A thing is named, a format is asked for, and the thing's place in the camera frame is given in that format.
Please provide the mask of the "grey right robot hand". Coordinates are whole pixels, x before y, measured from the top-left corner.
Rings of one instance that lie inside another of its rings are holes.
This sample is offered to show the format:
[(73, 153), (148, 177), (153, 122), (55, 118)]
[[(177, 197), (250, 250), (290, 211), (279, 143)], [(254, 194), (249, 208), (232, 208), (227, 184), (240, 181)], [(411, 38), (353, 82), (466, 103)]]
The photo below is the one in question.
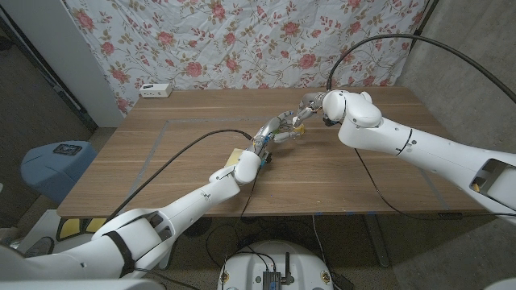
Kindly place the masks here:
[(316, 114), (323, 107), (323, 100), (327, 94), (325, 92), (306, 93), (299, 103), (297, 113), (293, 117), (293, 126), (299, 127), (304, 120)]

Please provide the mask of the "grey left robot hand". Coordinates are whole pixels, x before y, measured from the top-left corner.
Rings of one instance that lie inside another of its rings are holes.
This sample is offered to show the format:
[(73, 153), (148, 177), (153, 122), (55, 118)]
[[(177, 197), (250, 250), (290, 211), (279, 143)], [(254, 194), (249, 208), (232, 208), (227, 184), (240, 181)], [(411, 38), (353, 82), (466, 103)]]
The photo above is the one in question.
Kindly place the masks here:
[(283, 143), (304, 134), (304, 125), (293, 126), (293, 111), (285, 111), (267, 121), (252, 138), (247, 148), (256, 155), (262, 155), (270, 143)]

